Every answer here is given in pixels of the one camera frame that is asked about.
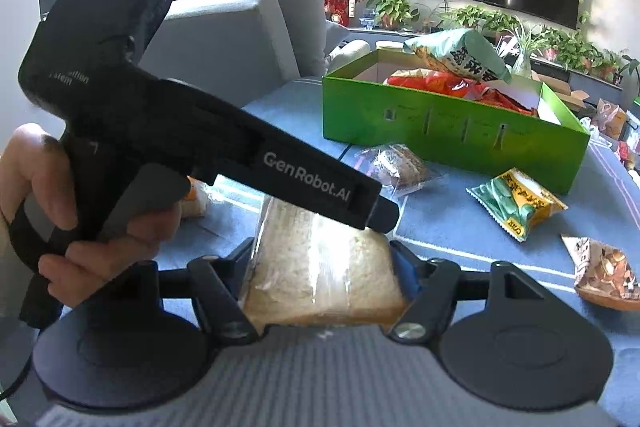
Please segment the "person's left hand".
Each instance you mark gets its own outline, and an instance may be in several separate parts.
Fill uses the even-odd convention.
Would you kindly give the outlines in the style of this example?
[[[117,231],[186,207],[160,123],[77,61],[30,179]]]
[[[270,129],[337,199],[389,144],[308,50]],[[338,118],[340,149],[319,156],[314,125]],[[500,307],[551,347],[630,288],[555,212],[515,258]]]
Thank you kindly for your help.
[[[70,161],[60,142],[38,124],[16,128],[1,155],[1,214],[7,225],[29,194],[58,228],[77,227]],[[42,256],[38,273],[49,282],[48,294],[64,306],[77,307],[130,265],[153,259],[160,244],[178,230],[180,218],[175,202],[135,217],[124,236],[106,244],[75,242],[63,256]]]

